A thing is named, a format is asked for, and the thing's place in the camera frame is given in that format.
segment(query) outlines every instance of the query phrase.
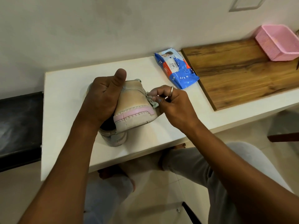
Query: wall switch plate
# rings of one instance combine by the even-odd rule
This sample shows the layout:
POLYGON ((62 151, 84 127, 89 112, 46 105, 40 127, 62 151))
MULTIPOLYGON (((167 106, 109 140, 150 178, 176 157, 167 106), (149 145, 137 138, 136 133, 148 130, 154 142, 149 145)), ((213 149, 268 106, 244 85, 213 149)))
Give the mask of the wall switch plate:
POLYGON ((245 11, 259 8, 265 0, 234 0, 230 12, 245 11))

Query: wet wipes packet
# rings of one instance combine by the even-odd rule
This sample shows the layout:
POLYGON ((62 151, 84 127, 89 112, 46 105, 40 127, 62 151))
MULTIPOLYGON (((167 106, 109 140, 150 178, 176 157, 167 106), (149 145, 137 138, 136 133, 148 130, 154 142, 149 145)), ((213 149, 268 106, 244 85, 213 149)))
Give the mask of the wet wipes packet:
POLYGON ((185 89, 199 80, 183 57, 173 48, 155 53, 155 58, 177 88, 185 89))

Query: wooden desk mat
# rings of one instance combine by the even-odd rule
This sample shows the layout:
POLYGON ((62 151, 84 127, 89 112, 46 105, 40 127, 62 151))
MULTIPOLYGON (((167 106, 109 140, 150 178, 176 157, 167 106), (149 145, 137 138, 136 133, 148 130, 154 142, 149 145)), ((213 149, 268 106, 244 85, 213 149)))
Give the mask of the wooden desk mat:
POLYGON ((270 61, 252 38, 181 52, 215 111, 299 87, 298 59, 270 61))

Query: white table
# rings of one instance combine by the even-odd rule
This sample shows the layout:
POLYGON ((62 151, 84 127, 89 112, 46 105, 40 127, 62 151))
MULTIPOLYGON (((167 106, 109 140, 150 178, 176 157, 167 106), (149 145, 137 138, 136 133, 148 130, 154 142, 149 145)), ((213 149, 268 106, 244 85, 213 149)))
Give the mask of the white table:
MULTIPOLYGON (((127 71, 127 79, 141 79, 146 91, 161 85, 172 85, 154 57, 66 69, 45 74, 44 118, 41 180, 50 173, 73 121, 84 100, 88 85, 98 76, 110 76, 118 68, 127 71)), ((265 97, 235 107, 214 111, 198 83, 185 89, 197 116, 216 133, 250 121, 264 118, 299 103, 299 89, 265 97)), ((109 147, 97 135, 89 171, 149 154, 187 141, 171 126, 165 115, 128 132, 128 140, 119 147, 109 147)))

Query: wall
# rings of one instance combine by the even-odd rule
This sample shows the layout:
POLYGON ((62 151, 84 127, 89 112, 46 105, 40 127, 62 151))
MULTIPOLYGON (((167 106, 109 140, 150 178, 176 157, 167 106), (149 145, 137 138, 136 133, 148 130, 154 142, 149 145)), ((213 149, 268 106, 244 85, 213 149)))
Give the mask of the wall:
POLYGON ((266 0, 0 0, 0 98, 43 89, 49 70, 150 56, 247 37, 262 23, 299 29, 299 2, 266 0))

